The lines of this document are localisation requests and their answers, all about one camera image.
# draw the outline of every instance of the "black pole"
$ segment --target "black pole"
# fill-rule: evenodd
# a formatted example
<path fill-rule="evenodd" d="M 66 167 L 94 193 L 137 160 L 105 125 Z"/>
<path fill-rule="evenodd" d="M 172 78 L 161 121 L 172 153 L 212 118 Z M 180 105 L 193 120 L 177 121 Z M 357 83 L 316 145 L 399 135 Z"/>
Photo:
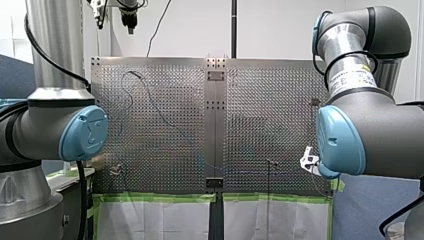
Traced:
<path fill-rule="evenodd" d="M 237 0 L 231 7 L 231 58 L 237 58 Z"/>

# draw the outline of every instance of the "metal pegboard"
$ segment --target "metal pegboard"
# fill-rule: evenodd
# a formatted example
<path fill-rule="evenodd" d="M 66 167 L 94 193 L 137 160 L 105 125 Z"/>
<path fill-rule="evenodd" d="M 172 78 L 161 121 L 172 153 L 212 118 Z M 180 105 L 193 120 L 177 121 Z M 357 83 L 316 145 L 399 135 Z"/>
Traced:
<path fill-rule="evenodd" d="M 307 145 L 316 153 L 311 101 L 327 99 L 312 62 L 231 59 L 227 79 L 224 191 L 318 194 L 299 164 Z"/>
<path fill-rule="evenodd" d="M 95 192 L 204 192 L 205 60 L 95 58 L 92 70 L 110 118 Z"/>

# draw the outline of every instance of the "blue joint cap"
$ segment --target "blue joint cap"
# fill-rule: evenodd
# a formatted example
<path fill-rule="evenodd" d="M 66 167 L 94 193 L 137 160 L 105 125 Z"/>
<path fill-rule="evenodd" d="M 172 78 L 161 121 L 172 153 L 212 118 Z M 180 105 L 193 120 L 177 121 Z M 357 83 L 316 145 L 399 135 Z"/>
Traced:
<path fill-rule="evenodd" d="M 324 178 L 327 178 L 327 179 L 336 179 L 336 178 L 340 177 L 339 172 L 331 171 L 326 166 L 324 166 L 324 164 L 322 164 L 322 162 L 319 164 L 318 170 L 319 170 L 319 173 L 321 174 L 321 176 L 323 176 Z"/>
<path fill-rule="evenodd" d="M 83 108 L 62 133 L 60 158 L 67 162 L 89 160 L 103 147 L 107 131 L 108 118 L 103 109 L 95 105 Z"/>
<path fill-rule="evenodd" d="M 332 105 L 321 108 L 317 116 L 317 133 L 322 175 L 327 174 L 326 170 L 351 175 L 364 173 L 364 145 L 356 127 L 341 109 Z"/>

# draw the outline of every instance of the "black cable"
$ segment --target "black cable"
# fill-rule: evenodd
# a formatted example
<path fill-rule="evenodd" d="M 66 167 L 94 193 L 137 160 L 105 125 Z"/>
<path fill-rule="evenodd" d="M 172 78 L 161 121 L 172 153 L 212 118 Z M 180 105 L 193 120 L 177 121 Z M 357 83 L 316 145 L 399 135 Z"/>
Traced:
<path fill-rule="evenodd" d="M 81 188 L 81 215 L 78 231 L 78 240 L 84 239 L 85 222 L 87 220 L 87 180 L 85 179 L 84 166 L 81 161 L 77 161 L 79 182 Z"/>
<path fill-rule="evenodd" d="M 102 14 L 102 19 L 101 24 L 98 26 L 100 30 L 103 29 L 103 24 L 105 23 L 105 18 L 106 18 L 106 11 L 107 11 L 107 3 L 109 2 L 109 0 L 105 1 L 105 6 L 103 7 L 103 14 Z"/>
<path fill-rule="evenodd" d="M 372 71 L 372 73 L 374 74 L 375 71 L 377 71 L 378 68 L 378 59 L 376 56 L 374 56 L 374 54 L 372 54 L 371 52 L 368 52 L 366 50 L 358 50 L 358 51 L 352 51 L 352 52 L 347 52 L 347 53 L 343 53 L 340 56 L 337 56 L 336 58 L 334 58 L 330 64 L 327 65 L 327 68 L 325 69 L 325 73 L 324 73 L 324 84 L 325 87 L 328 90 L 328 74 L 330 73 L 331 68 L 334 66 L 334 64 L 336 64 L 339 60 L 348 57 L 350 55 L 355 55 L 355 54 L 363 54 L 365 56 L 367 56 L 368 58 L 372 59 L 374 62 L 374 69 Z"/>
<path fill-rule="evenodd" d="M 383 235 L 384 237 L 386 236 L 386 233 L 384 231 L 385 231 L 386 226 L 389 225 L 389 223 L 393 222 L 396 218 L 402 216 L 403 214 L 405 214 L 409 210 L 411 210 L 414 207 L 418 206 L 423 201 L 424 201 L 424 195 L 421 196 L 421 197 L 419 197 L 419 198 L 417 198 L 412 203 L 408 204 L 406 207 L 400 209 L 399 211 L 397 211 L 396 213 L 394 213 L 392 216 L 390 216 L 389 218 L 387 218 L 386 220 L 384 220 L 380 224 L 380 227 L 378 228 L 378 230 L 380 230 L 381 235 Z"/>
<path fill-rule="evenodd" d="M 9 105 L 0 111 L 0 122 L 3 122 L 5 119 L 7 119 L 8 117 L 12 116 L 15 113 L 19 113 L 27 109 L 28 109 L 27 101 L 22 101 L 22 102 L 15 103 L 13 105 Z"/>
<path fill-rule="evenodd" d="M 149 57 L 149 55 L 150 55 L 150 50 L 152 49 L 153 39 L 156 37 L 156 34 L 159 31 L 160 24 L 162 23 L 163 17 L 165 17 L 166 12 L 168 11 L 168 7 L 169 7 L 169 4 L 171 4 L 171 1 L 172 0 L 169 0 L 168 3 L 166 4 L 165 10 L 163 11 L 162 16 L 159 19 L 159 22 L 158 22 L 158 25 L 156 27 L 155 33 L 153 33 L 152 37 L 150 38 L 149 49 L 147 50 L 147 57 Z"/>
<path fill-rule="evenodd" d="M 316 37 L 314 38 L 315 39 L 315 42 L 313 42 L 312 44 L 312 46 L 313 46 L 313 50 L 312 50 L 312 62 L 313 62 L 313 64 L 314 64 L 314 67 L 315 67 L 315 70 L 319 73 L 319 74 L 321 74 L 321 75 L 324 75 L 324 72 L 321 70 L 321 69 L 319 69 L 319 67 L 318 67 L 318 65 L 317 65 L 317 61 L 316 61 L 316 54 L 317 54 L 317 52 L 318 52 L 318 40 L 319 40 L 319 34 L 320 34 L 320 30 L 321 30 L 321 23 L 322 23 L 322 20 L 324 19 L 324 17 L 327 15 L 327 14 L 332 14 L 333 12 L 331 12 L 331 11 L 324 11 L 324 12 L 322 12 L 321 13 L 321 16 L 319 17 L 319 19 L 318 19 L 318 23 L 317 23 L 317 26 L 316 26 Z"/>
<path fill-rule="evenodd" d="M 137 9 L 140 9 L 140 8 L 142 8 L 142 7 L 147 7 L 147 4 L 149 4 L 149 2 L 147 1 L 147 0 L 143 0 L 143 3 L 142 4 L 140 4 L 140 3 L 137 3 L 137 6 L 135 6 L 135 7 L 130 7 L 130 6 L 128 6 L 128 5 L 126 5 L 126 4 L 124 4 L 123 2 L 121 2 L 120 0 L 116 0 L 118 3 L 119 3 L 119 5 L 121 5 L 122 7 L 124 7 L 125 9 L 128 9 L 128 10 L 137 10 Z"/>
<path fill-rule="evenodd" d="M 46 52 L 43 51 L 43 49 L 40 47 L 40 45 L 37 43 L 34 35 L 31 32 L 31 29 L 29 27 L 29 23 L 28 23 L 28 14 L 25 15 L 25 23 L 24 23 L 24 27 L 25 27 L 25 33 L 28 36 L 29 42 L 31 43 L 32 47 L 35 49 L 35 51 L 37 51 L 38 54 L 40 54 L 40 56 L 46 60 L 48 63 L 50 63 L 53 67 L 57 68 L 59 71 L 75 78 L 75 80 L 82 82 L 86 87 L 88 87 L 90 85 L 90 83 L 88 82 L 87 79 L 85 79 L 84 77 L 75 74 L 69 70 L 67 70 L 66 68 L 60 66 L 59 64 L 57 64 L 55 61 L 53 61 L 47 54 Z"/>

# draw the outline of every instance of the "white cloth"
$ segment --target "white cloth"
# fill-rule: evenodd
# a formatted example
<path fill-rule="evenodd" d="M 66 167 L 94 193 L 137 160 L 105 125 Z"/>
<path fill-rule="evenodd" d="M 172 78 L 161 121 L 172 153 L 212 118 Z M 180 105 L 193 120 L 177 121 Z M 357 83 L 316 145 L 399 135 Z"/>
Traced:
<path fill-rule="evenodd" d="M 231 240 L 327 240 L 329 204 L 224 202 L 224 234 Z"/>
<path fill-rule="evenodd" d="M 209 203 L 106 202 L 99 240 L 207 240 Z"/>

